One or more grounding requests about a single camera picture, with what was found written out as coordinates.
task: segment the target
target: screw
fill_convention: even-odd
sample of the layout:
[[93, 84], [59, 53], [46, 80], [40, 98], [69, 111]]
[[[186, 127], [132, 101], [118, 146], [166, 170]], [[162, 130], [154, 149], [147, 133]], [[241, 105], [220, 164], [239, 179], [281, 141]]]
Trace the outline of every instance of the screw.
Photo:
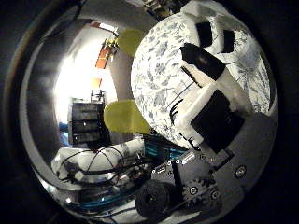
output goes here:
[[218, 199], [221, 196], [221, 193], [219, 191], [214, 191], [211, 195], [212, 199]]
[[242, 178], [246, 173], [246, 166], [245, 165], [241, 165], [238, 168], [236, 168], [235, 170], [235, 177], [236, 178]]
[[198, 188], [197, 187], [192, 187], [191, 189], [190, 189], [190, 194], [191, 195], [194, 195], [194, 194], [196, 194], [198, 192]]

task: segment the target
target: desk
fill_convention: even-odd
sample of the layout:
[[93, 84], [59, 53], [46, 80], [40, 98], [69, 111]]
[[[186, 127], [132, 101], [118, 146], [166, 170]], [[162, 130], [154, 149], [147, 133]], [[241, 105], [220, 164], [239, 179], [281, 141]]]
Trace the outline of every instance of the desk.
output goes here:
[[[237, 57], [250, 39], [244, 31], [235, 32], [234, 52], [216, 54], [220, 44], [215, 18], [207, 18], [211, 24], [213, 44], [205, 50], [229, 63]], [[194, 17], [180, 12], [159, 22], [142, 40], [132, 66], [131, 86], [135, 102], [148, 124], [159, 134], [182, 147], [190, 147], [171, 124], [170, 105], [176, 100], [176, 92], [183, 98], [192, 88], [199, 88], [180, 69], [180, 47], [184, 43], [198, 45], [198, 33]], [[255, 72], [249, 72], [241, 64], [227, 65], [235, 80], [249, 95], [256, 112], [266, 113], [270, 105], [270, 87], [264, 62], [260, 61]]]

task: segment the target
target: black gear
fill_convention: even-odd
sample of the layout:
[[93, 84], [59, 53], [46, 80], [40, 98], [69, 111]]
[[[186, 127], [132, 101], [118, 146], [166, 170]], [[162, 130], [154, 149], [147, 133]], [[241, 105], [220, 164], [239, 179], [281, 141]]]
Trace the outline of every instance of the black gear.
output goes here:
[[183, 199], [187, 202], [187, 206], [193, 206], [200, 202], [202, 195], [206, 192], [206, 184], [204, 180], [194, 179], [188, 181], [183, 186]]
[[220, 195], [215, 192], [218, 192], [218, 188], [213, 179], [194, 179], [185, 183], [182, 194], [187, 207], [203, 205], [212, 208], [220, 199]]

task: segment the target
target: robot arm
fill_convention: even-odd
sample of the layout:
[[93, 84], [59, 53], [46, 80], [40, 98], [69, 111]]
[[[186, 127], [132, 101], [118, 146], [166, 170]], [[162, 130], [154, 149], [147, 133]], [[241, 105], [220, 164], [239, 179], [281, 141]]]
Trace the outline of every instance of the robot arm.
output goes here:
[[144, 154], [144, 142], [141, 138], [116, 146], [102, 147], [95, 152], [89, 149], [62, 147], [53, 159], [51, 168], [61, 179], [73, 175], [77, 181], [97, 183], [103, 179], [110, 179], [113, 174], [85, 175], [85, 172], [110, 170], [120, 164], [126, 166], [138, 153]]

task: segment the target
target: wire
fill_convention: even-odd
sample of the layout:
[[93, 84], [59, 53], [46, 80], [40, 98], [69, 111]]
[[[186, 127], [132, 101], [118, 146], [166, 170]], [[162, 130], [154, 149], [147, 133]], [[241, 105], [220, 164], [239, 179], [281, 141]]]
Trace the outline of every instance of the wire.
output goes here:
[[63, 160], [63, 162], [60, 164], [60, 167], [59, 167], [59, 169], [58, 169], [57, 171], [59, 171], [59, 170], [62, 168], [62, 166], [65, 164], [65, 162], [68, 161], [69, 159], [73, 158], [74, 156], [77, 156], [77, 155], [80, 154], [80, 153], [88, 152], [88, 151], [92, 151], [92, 150], [90, 150], [90, 149], [88, 149], [88, 150], [83, 150], [83, 151], [77, 152], [77, 153], [75, 153], [75, 154], [73, 154], [73, 155], [71, 155], [71, 156], [65, 158], [65, 159]]
[[130, 212], [130, 211], [133, 211], [133, 210], [136, 210], [136, 207], [125, 208], [123, 210], [120, 210], [118, 212], [115, 212], [115, 213], [112, 213], [112, 214], [109, 214], [109, 215], [99, 216], [99, 218], [114, 217], [116, 215], [119, 215], [119, 214], [122, 214], [122, 213], [125, 213], [125, 212]]
[[117, 151], [117, 152], [121, 155], [122, 165], [124, 165], [124, 156], [123, 156], [123, 154], [122, 154], [119, 150], [117, 150], [117, 149], [114, 148], [114, 147], [102, 147], [102, 149], [106, 149], [106, 148], [112, 148], [112, 149], [114, 149], [115, 151]]
[[137, 162], [131, 165], [127, 165], [127, 166], [121, 166], [121, 167], [116, 167], [113, 169], [108, 169], [108, 170], [101, 170], [101, 171], [89, 171], [86, 172], [82, 169], [79, 169], [84, 175], [103, 175], [103, 174], [107, 174], [107, 173], [113, 173], [113, 172], [120, 172], [122, 169], [129, 169], [131, 167], [135, 167], [135, 166], [139, 166], [142, 164], [148, 164], [148, 163], [152, 163], [152, 161], [142, 161], [142, 162]]
[[113, 224], [118, 224], [118, 223], [116, 222], [116, 220], [114, 220], [113, 217], [110, 217], [110, 220], [113, 222]]
[[92, 167], [92, 165], [93, 165], [93, 161], [94, 161], [95, 157], [96, 157], [99, 153], [100, 153], [100, 151], [97, 151], [97, 152], [95, 153], [95, 155], [93, 156], [93, 159], [92, 159], [90, 165], [88, 166], [86, 172], [89, 172], [89, 171], [90, 171], [90, 169], [91, 169], [91, 167]]

